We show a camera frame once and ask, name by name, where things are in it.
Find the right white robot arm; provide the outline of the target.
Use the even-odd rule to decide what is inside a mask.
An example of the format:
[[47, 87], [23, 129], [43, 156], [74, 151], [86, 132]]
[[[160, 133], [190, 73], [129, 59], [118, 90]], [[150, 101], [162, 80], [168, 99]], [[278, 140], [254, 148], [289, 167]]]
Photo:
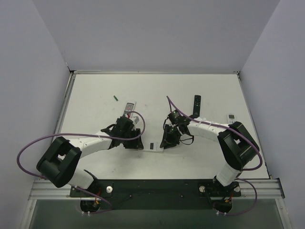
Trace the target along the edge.
[[199, 136], [220, 144], [225, 165], [215, 179], [223, 187], [229, 186], [245, 171], [245, 166], [255, 156], [259, 156], [259, 166], [262, 165], [259, 146], [245, 126], [238, 121], [232, 124], [213, 123], [199, 117], [182, 116], [177, 110], [171, 112], [167, 120], [170, 123], [163, 125], [160, 148], [168, 149], [179, 145], [183, 135], [190, 136], [191, 140]]

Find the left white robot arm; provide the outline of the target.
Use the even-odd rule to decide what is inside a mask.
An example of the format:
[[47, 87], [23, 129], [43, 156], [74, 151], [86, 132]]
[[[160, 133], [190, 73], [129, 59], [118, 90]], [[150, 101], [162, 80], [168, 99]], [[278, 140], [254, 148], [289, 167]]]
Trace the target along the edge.
[[101, 129], [96, 136], [66, 139], [55, 138], [38, 161], [36, 168], [56, 187], [77, 186], [87, 196], [98, 190], [97, 178], [87, 170], [77, 168], [82, 157], [123, 145], [126, 149], [143, 149], [141, 130], [136, 121], [121, 116], [116, 123]]

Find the red and white remote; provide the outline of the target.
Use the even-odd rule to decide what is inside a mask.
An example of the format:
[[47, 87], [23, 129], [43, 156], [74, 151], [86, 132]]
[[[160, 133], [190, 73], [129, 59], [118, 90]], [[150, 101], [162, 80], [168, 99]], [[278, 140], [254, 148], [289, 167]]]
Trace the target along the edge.
[[145, 143], [143, 148], [144, 152], [152, 152], [152, 153], [163, 153], [164, 149], [160, 148], [160, 143], [158, 142], [148, 142]]

